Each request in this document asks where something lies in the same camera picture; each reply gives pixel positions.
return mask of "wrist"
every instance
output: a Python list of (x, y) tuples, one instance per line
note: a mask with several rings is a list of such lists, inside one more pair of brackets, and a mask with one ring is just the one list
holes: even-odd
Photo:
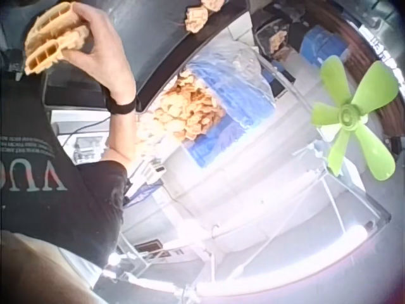
[(118, 105), (127, 105), (134, 101), (136, 96), (136, 83), (123, 86), (121, 89), (114, 91), (110, 90), (111, 98), (115, 100)]

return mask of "ceiling light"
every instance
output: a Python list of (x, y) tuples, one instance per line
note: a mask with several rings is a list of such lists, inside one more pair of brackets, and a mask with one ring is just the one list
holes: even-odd
[(163, 281), (155, 281), (149, 279), (138, 279), (133, 274), (126, 272), (128, 276), (128, 282), (134, 285), (138, 285), (143, 288), (149, 288), (157, 291), (163, 291), (165, 293), (176, 293), (178, 292), (179, 288), (176, 287), (171, 282), (163, 282)]
[(113, 252), (108, 257), (108, 264), (111, 266), (117, 266), (121, 262), (121, 256), (117, 252)]
[(197, 295), (246, 295), (297, 282), (338, 262), (366, 241), (367, 236), (367, 230), (361, 225), (356, 225), (350, 228), (334, 244), (304, 260), (282, 269), (253, 277), (223, 282), (201, 282), (196, 286)]

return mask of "waffle piece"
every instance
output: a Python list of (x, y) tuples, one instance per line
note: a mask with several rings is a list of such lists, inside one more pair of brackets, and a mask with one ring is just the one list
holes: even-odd
[(202, 5), (204, 5), (210, 11), (219, 11), (225, 0), (202, 0)]
[(89, 35), (89, 29), (81, 25), (69, 30), (57, 39), (51, 39), (38, 47), (25, 62), (25, 73), (41, 73), (53, 63), (63, 59), (62, 50), (80, 49)]
[(64, 34), (81, 25), (80, 18), (73, 11), (72, 3), (62, 2), (38, 17), (25, 39), (25, 54), (30, 56), (47, 40)]
[(208, 10), (201, 6), (199, 8), (188, 8), (185, 29), (192, 33), (198, 33), (208, 21)]

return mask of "blue container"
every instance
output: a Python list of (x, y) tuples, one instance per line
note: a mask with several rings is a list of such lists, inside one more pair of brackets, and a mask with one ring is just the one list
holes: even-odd
[(311, 64), (321, 67), (322, 63), (332, 55), (344, 60), (347, 47), (348, 44), (338, 35), (317, 25), (305, 35), (299, 53)]

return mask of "snack pieces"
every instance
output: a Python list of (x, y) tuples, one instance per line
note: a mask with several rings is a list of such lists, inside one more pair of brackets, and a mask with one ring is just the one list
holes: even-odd
[(208, 21), (208, 10), (201, 6), (199, 8), (188, 8), (185, 29), (192, 33), (198, 33)]
[(153, 155), (163, 137), (194, 141), (221, 121), (225, 110), (210, 95), (205, 85), (189, 71), (180, 73), (171, 88), (140, 116), (137, 139), (141, 155)]
[(274, 54), (280, 46), (283, 44), (285, 41), (285, 38), (287, 36), (287, 31), (286, 30), (281, 30), (277, 32), (273, 37), (270, 38), (269, 43), (270, 43), (270, 54)]
[(210, 11), (220, 11), (225, 0), (201, 0), (201, 2)]
[(160, 99), (155, 120), (179, 141), (195, 140), (217, 124), (225, 110), (190, 72), (180, 73), (176, 84)]
[(37, 19), (25, 40), (26, 74), (41, 73), (62, 59), (63, 49), (80, 49), (89, 35), (73, 11), (72, 3), (63, 2)]

